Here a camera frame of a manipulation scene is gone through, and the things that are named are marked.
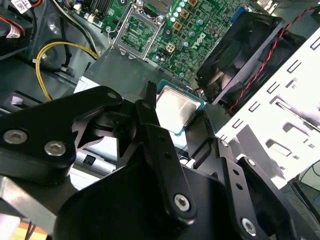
black plastic bracket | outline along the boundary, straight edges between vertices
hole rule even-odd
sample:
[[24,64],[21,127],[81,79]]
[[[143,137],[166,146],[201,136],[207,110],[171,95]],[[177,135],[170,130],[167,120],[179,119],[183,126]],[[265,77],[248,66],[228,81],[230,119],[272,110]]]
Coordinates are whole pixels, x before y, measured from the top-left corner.
[[[104,109],[116,109],[122,97],[106,86],[26,108],[0,118],[0,174],[39,184],[56,184],[68,176],[88,122]],[[21,130],[27,139],[10,144],[4,134]],[[62,142],[65,153],[48,155],[45,145]]]

yellow wire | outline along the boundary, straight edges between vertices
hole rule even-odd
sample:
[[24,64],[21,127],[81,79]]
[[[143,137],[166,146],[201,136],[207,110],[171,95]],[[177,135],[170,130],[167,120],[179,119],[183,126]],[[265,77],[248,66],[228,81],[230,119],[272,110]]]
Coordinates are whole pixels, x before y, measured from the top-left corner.
[[81,46],[81,45],[73,43],[73,42],[55,41],[55,42],[51,42],[51,43],[48,43],[47,45],[43,46],[43,48],[40,49],[39,53],[36,56],[35,73],[36,73],[36,79],[39,82],[40,88],[41,88],[43,94],[45,95],[45,97],[49,101],[52,100],[52,97],[48,93],[48,90],[45,87],[44,80],[41,76],[40,61],[41,61],[41,57],[43,56],[43,54],[46,53],[46,51],[48,51],[50,48],[53,48],[57,45],[69,45],[69,46],[79,48],[79,49],[85,51],[86,53],[90,54],[91,56],[93,56],[95,59],[98,59],[98,55],[96,53],[94,53],[93,51],[91,51],[89,48],[87,48],[85,46]]

screw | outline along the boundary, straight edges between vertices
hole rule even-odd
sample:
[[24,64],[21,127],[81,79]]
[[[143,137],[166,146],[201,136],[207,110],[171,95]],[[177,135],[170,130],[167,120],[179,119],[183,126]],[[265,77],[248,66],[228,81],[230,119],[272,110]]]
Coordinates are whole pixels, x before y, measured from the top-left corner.
[[3,139],[8,144],[22,144],[28,139],[28,135],[19,129],[13,129],[6,131],[3,135]]
[[252,161],[250,158],[247,158],[246,160],[248,161],[248,163],[249,163],[250,165],[252,165],[252,166],[255,166],[255,165],[256,165],[255,162]]
[[151,109],[150,105],[148,103],[146,103],[145,101],[142,102],[142,105],[147,109]]
[[44,146],[46,154],[60,157],[66,152],[66,146],[61,141],[50,141]]
[[224,146],[224,147],[228,147],[229,145],[228,145],[228,143],[226,143],[225,141],[223,141],[223,140],[220,140],[220,143],[222,143],[222,145]]
[[186,212],[190,209],[190,203],[188,199],[182,194],[176,194],[174,196],[174,203],[183,212]]
[[257,231],[253,223],[247,219],[247,218],[242,218],[241,220],[242,226],[244,230],[250,234],[252,237],[255,237],[257,235]]
[[116,99],[117,98],[117,96],[114,94],[114,93],[112,93],[112,92],[108,92],[108,94],[107,94],[110,98],[112,98],[112,99]]
[[142,0],[136,0],[135,4],[137,4],[138,6],[142,6],[144,2]]

metal sheet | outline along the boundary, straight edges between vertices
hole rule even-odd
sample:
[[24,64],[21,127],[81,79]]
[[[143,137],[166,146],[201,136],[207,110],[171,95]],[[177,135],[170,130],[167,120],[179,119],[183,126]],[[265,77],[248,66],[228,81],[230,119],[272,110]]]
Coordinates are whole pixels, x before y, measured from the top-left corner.
[[130,60],[120,54],[118,48],[108,49],[80,78],[76,92],[97,85],[107,86],[121,96],[140,98],[139,95],[148,81],[158,84],[165,79],[182,87],[171,76],[140,60]]
[[56,216],[8,177],[0,176],[0,197],[47,233],[52,233]]

fan blade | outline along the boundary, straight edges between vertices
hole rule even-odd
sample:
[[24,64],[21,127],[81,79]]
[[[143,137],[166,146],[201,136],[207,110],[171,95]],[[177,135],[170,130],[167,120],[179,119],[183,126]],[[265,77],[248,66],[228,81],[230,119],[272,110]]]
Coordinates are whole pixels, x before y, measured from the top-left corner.
[[248,37],[249,52],[255,52],[263,41],[268,37],[270,26],[262,21],[253,21],[251,33]]

